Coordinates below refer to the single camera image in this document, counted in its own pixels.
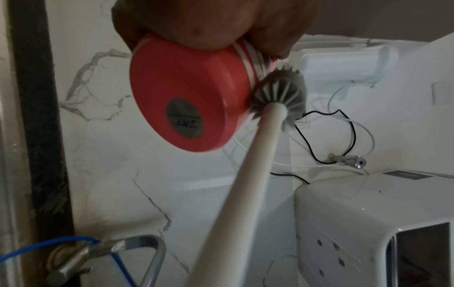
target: marble wall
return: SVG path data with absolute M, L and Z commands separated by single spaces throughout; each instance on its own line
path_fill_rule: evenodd
M 131 54 L 113 29 L 113 3 L 47 0 L 76 233 L 159 235 L 168 249 L 157 286 L 183 286 L 244 151 L 229 142 L 215 152 L 184 152 L 152 130 L 131 94 Z M 245 144 L 255 125 L 239 132 Z M 277 160 L 290 163 L 287 135 Z M 121 255 L 139 281 L 153 254 Z M 245 286 L 297 286 L 295 255 L 292 180 L 272 178 Z M 84 286 L 126 285 L 109 258 L 90 264 Z

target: white machine housing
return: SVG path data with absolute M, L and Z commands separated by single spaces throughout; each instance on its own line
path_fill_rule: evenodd
M 299 271 L 311 287 L 449 287 L 454 178 L 395 171 L 302 185 Z

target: white pole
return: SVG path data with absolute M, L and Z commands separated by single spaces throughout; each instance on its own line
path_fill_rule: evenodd
M 241 287 L 287 108 L 268 104 L 186 287 Z

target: blue wire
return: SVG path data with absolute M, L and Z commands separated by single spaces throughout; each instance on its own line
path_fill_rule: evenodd
M 14 252 L 12 252 L 10 254 L 6 254 L 6 255 L 3 255 L 3 256 L 0 256 L 0 263 L 3 263 L 3 262 L 5 262 L 8 259 L 11 259 L 13 257 L 22 255 L 24 253 L 27 253 L 27 252 L 30 252 L 30 251 L 33 251 L 33 250 L 36 250 L 36 249 L 39 249 L 39 248 L 42 248 L 42 247 L 47 247 L 47 246 L 51 246 L 51 245 L 57 245 L 57 244 L 66 243 L 66 242 L 73 242 L 73 241 L 87 241 L 87 242 L 90 242 L 90 243 L 93 243 L 93 244 L 100 243 L 99 240 L 97 240 L 95 238 L 92 238 L 92 237 L 87 237 L 87 236 L 67 236 L 67 237 L 62 237 L 62 238 L 57 238 L 57 239 L 44 241 L 44 242 L 41 242 L 41 243 L 38 243 L 38 244 L 35 244 L 35 245 L 31 245 L 29 247 L 25 247 L 25 248 L 19 249 L 19 250 L 14 251 Z M 112 256 L 113 260 L 115 261 L 115 263 L 117 263 L 118 268 L 120 269 L 120 271 L 122 272 L 122 274 L 124 275 L 126 280 L 128 281 L 129 285 L 131 287 L 137 287 L 136 283 L 134 282 L 134 280 L 132 279 L 131 275 L 127 271 L 127 269 L 126 269 L 123 261 L 121 260 L 120 256 L 118 256 L 118 254 L 116 254 L 116 253 L 112 253 L 111 256 Z

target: red cylindrical container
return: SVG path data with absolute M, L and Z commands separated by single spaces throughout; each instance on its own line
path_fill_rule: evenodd
M 131 87 L 161 137 L 184 150 L 210 151 L 244 123 L 251 91 L 274 66 L 245 40 L 207 52 L 149 35 L 133 53 Z

